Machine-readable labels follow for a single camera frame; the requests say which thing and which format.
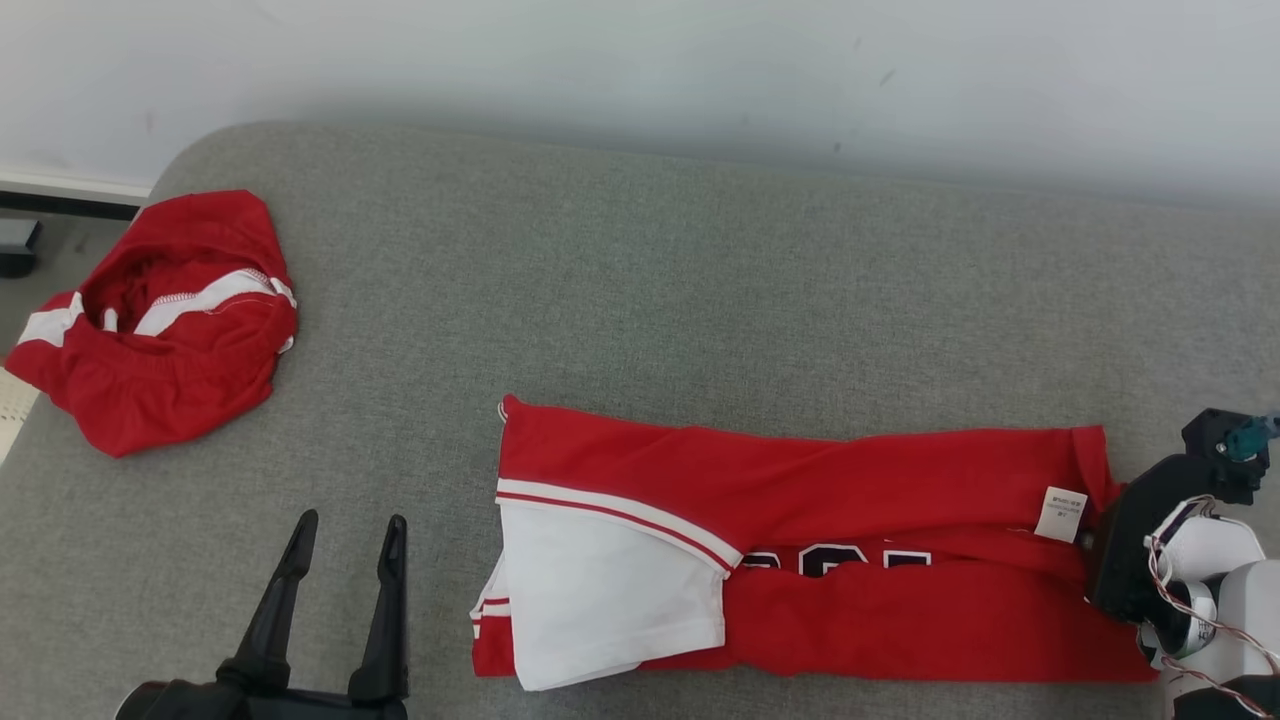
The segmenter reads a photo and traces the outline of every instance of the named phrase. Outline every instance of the red jersey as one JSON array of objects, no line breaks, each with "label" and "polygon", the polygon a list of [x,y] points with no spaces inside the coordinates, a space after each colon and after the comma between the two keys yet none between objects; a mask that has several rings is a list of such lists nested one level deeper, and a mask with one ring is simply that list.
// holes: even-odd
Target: red jersey
[{"label": "red jersey", "polygon": [[851,442],[663,428],[504,401],[506,550],[477,675],[544,689],[643,667],[1147,682],[1084,601],[1046,491],[1117,493],[1101,428]]}]

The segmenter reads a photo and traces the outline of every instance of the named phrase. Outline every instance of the gray upholstered cushion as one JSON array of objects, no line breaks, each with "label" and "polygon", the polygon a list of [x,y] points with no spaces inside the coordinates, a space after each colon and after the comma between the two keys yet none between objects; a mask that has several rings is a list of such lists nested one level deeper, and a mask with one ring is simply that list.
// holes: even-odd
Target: gray upholstered cushion
[{"label": "gray upholstered cushion", "polygon": [[[402,512],[416,717],[1142,717],[1151,687],[475,679],[495,405],[824,438],[1103,423],[1129,478],[1206,406],[1280,404],[1275,222],[293,124],[198,142],[155,199],[232,187],[271,208],[297,346],[270,401],[183,447],[110,460],[36,407],[0,470],[5,717],[211,678],[307,507],[294,683],[344,687]],[[1240,512],[1272,551],[1277,510]]]}]

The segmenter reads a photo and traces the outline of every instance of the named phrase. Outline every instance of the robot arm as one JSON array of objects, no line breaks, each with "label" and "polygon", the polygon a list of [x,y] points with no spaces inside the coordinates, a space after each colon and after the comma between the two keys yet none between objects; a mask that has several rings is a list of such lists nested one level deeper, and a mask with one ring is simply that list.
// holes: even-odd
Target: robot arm
[{"label": "robot arm", "polygon": [[1271,717],[1280,711],[1280,561],[1215,500],[1249,505],[1270,466],[1280,418],[1206,410],[1187,452],[1130,483],[1087,550],[1087,600],[1140,626],[1161,670],[1165,715]]}]

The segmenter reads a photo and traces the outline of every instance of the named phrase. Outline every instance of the clothing tag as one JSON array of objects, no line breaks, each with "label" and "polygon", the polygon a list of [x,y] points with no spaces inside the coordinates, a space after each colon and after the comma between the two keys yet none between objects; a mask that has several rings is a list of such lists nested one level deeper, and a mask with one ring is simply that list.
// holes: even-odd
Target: clothing tag
[{"label": "clothing tag", "polygon": [[1084,515],[1084,503],[1089,496],[1080,492],[1050,487],[1044,491],[1044,506],[1041,507],[1041,521],[1036,524],[1036,534],[1062,542],[1075,542],[1075,530]]}]

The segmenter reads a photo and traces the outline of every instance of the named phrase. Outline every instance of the white baseboard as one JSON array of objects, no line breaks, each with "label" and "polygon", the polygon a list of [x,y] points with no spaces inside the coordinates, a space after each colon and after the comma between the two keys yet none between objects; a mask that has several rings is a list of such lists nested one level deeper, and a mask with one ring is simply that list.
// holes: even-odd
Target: white baseboard
[{"label": "white baseboard", "polygon": [[83,178],[19,173],[0,168],[0,192],[26,192],[72,200],[141,205],[151,195],[151,188]]}]

